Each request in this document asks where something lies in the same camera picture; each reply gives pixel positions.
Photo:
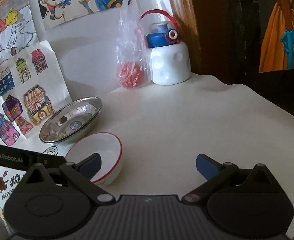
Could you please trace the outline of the colourful houses drawing paper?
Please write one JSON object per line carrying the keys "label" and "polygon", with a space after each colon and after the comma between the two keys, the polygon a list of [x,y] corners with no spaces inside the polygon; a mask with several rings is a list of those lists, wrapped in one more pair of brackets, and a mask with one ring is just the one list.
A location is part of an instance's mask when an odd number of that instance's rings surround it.
{"label": "colourful houses drawing paper", "polygon": [[0,65],[0,144],[43,149],[40,129],[71,102],[54,50],[38,42]]}

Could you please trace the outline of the wooden framed painting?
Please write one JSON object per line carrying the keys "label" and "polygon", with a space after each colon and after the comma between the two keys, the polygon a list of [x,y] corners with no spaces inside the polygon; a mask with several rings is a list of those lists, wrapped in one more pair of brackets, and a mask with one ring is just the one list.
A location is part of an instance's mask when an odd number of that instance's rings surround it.
{"label": "wooden framed painting", "polygon": [[169,1],[193,73],[294,81],[294,0]]}

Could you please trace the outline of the white blue water bottle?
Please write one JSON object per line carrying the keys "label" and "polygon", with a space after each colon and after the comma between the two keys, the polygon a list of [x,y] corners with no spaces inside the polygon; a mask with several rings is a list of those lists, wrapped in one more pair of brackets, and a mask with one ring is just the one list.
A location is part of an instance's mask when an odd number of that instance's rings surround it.
{"label": "white blue water bottle", "polygon": [[168,12],[161,9],[148,10],[141,18],[151,14],[167,18],[166,21],[150,25],[151,32],[146,35],[151,81],[162,86],[182,83],[190,78],[191,66],[188,47],[182,41],[178,24]]}

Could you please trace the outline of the large crayon drawing poster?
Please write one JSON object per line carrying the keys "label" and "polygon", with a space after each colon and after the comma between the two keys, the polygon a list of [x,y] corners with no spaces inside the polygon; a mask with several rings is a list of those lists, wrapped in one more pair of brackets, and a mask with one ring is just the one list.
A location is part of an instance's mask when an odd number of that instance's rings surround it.
{"label": "large crayon drawing poster", "polygon": [[29,0],[0,0],[0,65],[37,42]]}

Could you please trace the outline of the white bowl red rim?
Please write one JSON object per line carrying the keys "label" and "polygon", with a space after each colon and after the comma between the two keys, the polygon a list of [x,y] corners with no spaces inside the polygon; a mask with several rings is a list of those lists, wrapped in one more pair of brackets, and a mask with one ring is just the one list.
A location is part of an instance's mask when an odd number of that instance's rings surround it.
{"label": "white bowl red rim", "polygon": [[94,153],[101,156],[101,169],[91,182],[106,187],[115,181],[123,168],[122,142],[112,133],[94,133],[74,144],[65,158],[77,164]]}

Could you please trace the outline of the clear plastic bag red item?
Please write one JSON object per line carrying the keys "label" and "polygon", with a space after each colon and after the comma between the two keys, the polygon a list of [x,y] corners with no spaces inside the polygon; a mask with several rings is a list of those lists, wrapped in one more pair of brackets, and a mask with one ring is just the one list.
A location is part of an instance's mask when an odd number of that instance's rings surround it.
{"label": "clear plastic bag red item", "polygon": [[123,0],[116,42],[117,80],[124,88],[140,88],[150,82],[146,41],[136,0]]}

